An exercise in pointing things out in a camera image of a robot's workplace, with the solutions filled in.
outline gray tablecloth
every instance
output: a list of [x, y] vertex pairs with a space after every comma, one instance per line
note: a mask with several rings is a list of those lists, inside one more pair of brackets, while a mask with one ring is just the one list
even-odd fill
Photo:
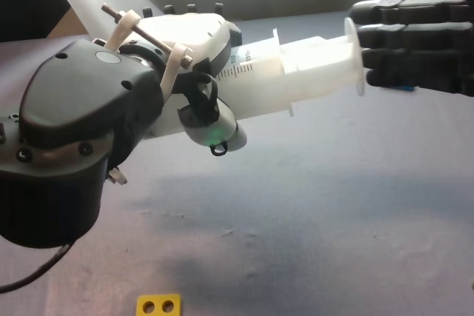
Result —
[[[343, 17], [239, 25], [288, 42]], [[71, 41], [2, 44], [0, 108]], [[132, 316], [177, 292], [184, 316], [472, 316], [474, 100], [346, 88], [294, 111], [243, 120], [248, 145], [223, 158], [185, 134], [142, 142], [93, 229], [0, 314]], [[0, 241], [0, 282], [52, 254]]]

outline yellow plastic piece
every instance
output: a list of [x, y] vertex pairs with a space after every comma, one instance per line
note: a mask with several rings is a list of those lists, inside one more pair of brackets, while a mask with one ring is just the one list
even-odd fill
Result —
[[181, 316], [181, 296], [142, 295], [136, 304], [136, 316]]

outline black cable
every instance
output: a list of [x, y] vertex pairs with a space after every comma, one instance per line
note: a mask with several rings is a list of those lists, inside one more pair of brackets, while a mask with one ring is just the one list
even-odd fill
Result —
[[6, 294], [8, 292], [14, 292], [28, 284], [31, 284], [33, 281], [42, 277], [48, 270], [53, 268], [71, 249], [74, 245], [75, 241], [72, 243], [66, 244], [61, 247], [48, 262], [40, 266], [36, 271], [28, 275], [27, 277], [16, 281], [15, 283], [11, 283], [8, 285], [0, 286], [0, 294]]

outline robotic arm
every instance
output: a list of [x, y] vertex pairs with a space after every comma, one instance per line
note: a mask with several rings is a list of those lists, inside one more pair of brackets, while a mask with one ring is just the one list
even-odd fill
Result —
[[0, 117], [0, 235], [32, 248], [64, 246], [46, 272], [96, 222], [106, 179], [149, 135], [184, 130], [214, 155], [242, 148], [237, 119], [367, 82], [474, 96], [470, 0], [382, 0], [354, 5], [346, 36], [241, 46], [221, 16], [144, 19], [104, 7], [118, 23], [107, 41], [79, 40], [38, 68], [19, 112]]

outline table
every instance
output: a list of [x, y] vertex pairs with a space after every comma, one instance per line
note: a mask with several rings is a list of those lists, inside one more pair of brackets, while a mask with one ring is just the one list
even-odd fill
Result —
[[[244, 41], [343, 33], [343, 13], [247, 21]], [[0, 46], [0, 109], [74, 38]], [[186, 316], [464, 316], [474, 310], [474, 100], [355, 88], [243, 120], [223, 158], [185, 134], [142, 142], [101, 214], [9, 316], [132, 316], [177, 292]], [[0, 281], [53, 251], [0, 241]]]

